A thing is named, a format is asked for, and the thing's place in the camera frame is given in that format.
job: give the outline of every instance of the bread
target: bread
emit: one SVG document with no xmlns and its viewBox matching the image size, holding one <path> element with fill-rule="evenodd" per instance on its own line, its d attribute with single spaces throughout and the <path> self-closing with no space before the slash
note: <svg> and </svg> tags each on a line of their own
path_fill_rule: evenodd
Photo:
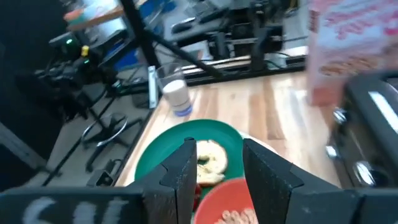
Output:
<svg viewBox="0 0 398 224">
<path fill-rule="evenodd" d="M 201 187 L 214 186 L 224 180 L 224 174 L 216 174 L 204 168 L 203 165 L 197 165 L 197 184 Z"/>
<path fill-rule="evenodd" d="M 197 156 L 199 161 L 206 161 L 205 164 L 198 165 L 198 184 L 202 186 L 216 185 L 225 178 L 223 172 L 228 166 L 228 157 L 225 149 L 217 142 L 198 141 Z"/>
</svg>

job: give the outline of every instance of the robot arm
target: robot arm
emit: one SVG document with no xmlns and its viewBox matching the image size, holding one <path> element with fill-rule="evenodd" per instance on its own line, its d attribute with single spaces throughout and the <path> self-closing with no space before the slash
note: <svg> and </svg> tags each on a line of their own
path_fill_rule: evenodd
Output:
<svg viewBox="0 0 398 224">
<path fill-rule="evenodd" d="M 395 223 L 395 189 L 343 190 L 244 139 L 244 171 L 259 223 Z M 127 187 L 19 188 L 0 196 L 1 223 L 190 223 L 195 140 Z"/>
</svg>

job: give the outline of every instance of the wooden table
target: wooden table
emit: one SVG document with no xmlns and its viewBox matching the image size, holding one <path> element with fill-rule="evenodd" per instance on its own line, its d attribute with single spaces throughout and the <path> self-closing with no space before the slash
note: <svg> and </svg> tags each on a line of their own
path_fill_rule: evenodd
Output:
<svg viewBox="0 0 398 224">
<path fill-rule="evenodd" d="M 286 73 L 190 88 L 191 115 L 178 118 L 161 99 L 116 185 L 134 181 L 138 160 L 167 129 L 194 119 L 217 119 L 272 146 L 297 166 L 340 186 L 325 153 L 332 110 L 306 102 L 306 74 Z"/>
</svg>

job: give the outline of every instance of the blue object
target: blue object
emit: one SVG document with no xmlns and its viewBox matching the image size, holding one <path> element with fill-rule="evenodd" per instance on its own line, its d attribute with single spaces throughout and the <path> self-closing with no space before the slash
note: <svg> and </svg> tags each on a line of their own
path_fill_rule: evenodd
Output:
<svg viewBox="0 0 398 224">
<path fill-rule="evenodd" d="M 173 11 L 175 8 L 177 7 L 177 5 L 175 4 L 174 1 L 168 1 L 165 5 L 165 7 L 163 8 L 163 12 L 171 12 Z"/>
<path fill-rule="evenodd" d="M 148 16 L 152 15 L 152 13 L 154 13 L 155 10 L 159 9 L 159 7 L 160 7 L 159 5 L 165 1 L 167 1 L 168 3 L 166 3 L 166 5 L 164 7 L 164 11 L 169 12 L 176 7 L 175 3 L 170 0 L 147 0 L 144 4 L 142 4 L 139 7 L 141 17 L 147 18 Z M 154 32 L 156 34 L 162 34 L 163 33 L 163 25 L 162 24 L 157 25 L 154 28 Z M 112 48 L 112 50 L 109 52 L 109 54 L 112 53 L 114 50 L 116 50 L 120 45 L 121 44 L 115 45 Z M 138 59 L 136 57 L 136 50 L 132 50 L 114 65 L 114 69 L 117 71 L 121 71 L 124 67 L 135 65 L 137 62 L 138 62 Z"/>
</svg>

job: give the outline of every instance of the milk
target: milk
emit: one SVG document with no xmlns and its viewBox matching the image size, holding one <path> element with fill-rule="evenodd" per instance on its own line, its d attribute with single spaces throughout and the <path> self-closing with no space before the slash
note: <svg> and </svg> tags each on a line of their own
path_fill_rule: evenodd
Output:
<svg viewBox="0 0 398 224">
<path fill-rule="evenodd" d="M 184 80 L 171 81 L 163 87 L 162 92 L 177 116 L 185 116 L 191 112 L 191 100 Z"/>
</svg>

